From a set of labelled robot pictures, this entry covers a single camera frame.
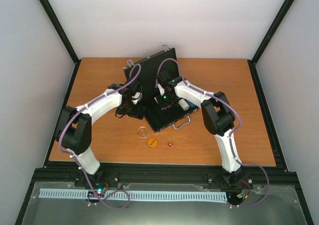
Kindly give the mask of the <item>white poker chip stack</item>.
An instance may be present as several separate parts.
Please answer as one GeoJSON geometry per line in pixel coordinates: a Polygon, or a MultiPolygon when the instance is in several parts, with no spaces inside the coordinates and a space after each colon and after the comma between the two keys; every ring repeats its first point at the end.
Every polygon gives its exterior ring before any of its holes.
{"type": "Polygon", "coordinates": [[[178,101],[178,104],[181,106],[181,108],[186,111],[190,108],[190,105],[187,103],[187,101],[185,99],[180,99],[178,101]]]}

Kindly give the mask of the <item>black poker set case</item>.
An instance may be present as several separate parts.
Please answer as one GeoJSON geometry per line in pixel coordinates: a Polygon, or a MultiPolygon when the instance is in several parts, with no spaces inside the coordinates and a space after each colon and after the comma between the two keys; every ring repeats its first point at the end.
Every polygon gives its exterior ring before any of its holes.
{"type": "Polygon", "coordinates": [[[137,62],[141,65],[141,70],[136,80],[143,94],[139,103],[142,103],[146,108],[144,119],[154,132],[160,132],[174,125],[177,121],[189,117],[191,113],[198,109],[198,107],[190,107],[184,111],[179,104],[166,103],[160,99],[161,94],[156,86],[156,79],[159,77],[162,82],[167,83],[179,77],[176,61],[175,48],[164,45],[162,51],[137,62]],[[161,110],[161,108],[172,105],[172,108],[161,110]]]}

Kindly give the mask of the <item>blue poker chip stack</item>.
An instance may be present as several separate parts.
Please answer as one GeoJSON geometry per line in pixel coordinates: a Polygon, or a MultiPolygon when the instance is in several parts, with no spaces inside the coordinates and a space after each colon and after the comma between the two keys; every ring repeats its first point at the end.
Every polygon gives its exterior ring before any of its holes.
{"type": "Polygon", "coordinates": [[[189,106],[191,108],[197,108],[197,106],[194,103],[190,102],[190,101],[188,101],[188,104],[189,104],[189,106]]]}

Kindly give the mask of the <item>clear plastic disc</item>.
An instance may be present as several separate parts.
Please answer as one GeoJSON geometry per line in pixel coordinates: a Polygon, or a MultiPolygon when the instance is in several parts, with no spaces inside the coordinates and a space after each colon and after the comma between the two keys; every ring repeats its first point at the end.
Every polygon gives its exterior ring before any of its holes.
{"type": "Polygon", "coordinates": [[[146,138],[149,134],[149,130],[147,127],[145,126],[140,126],[138,129],[137,129],[137,132],[136,132],[137,136],[139,138],[146,138]]]}

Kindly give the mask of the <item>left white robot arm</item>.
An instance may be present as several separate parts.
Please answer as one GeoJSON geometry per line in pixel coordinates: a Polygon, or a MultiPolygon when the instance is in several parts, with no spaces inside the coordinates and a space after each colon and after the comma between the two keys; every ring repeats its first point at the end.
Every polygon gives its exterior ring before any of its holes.
{"type": "Polygon", "coordinates": [[[100,162],[91,149],[94,124],[109,112],[114,112],[118,118],[127,115],[143,119],[142,97],[142,84],[129,78],[125,84],[110,85],[83,105],[66,106],[62,110],[54,139],[61,152],[74,158],[79,169],[87,173],[86,180],[92,186],[99,186],[104,180],[104,174],[98,170],[100,162]]]}

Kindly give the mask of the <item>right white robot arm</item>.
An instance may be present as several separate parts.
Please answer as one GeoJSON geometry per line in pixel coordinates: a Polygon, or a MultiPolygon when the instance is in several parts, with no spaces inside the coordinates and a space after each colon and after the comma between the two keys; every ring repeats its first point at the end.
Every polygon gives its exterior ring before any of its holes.
{"type": "Polygon", "coordinates": [[[181,106],[190,102],[201,109],[206,130],[214,135],[221,154],[224,184],[232,188],[242,178],[241,159],[234,139],[235,113],[223,92],[207,92],[183,77],[173,78],[166,70],[158,72],[156,87],[166,99],[181,106]]]}

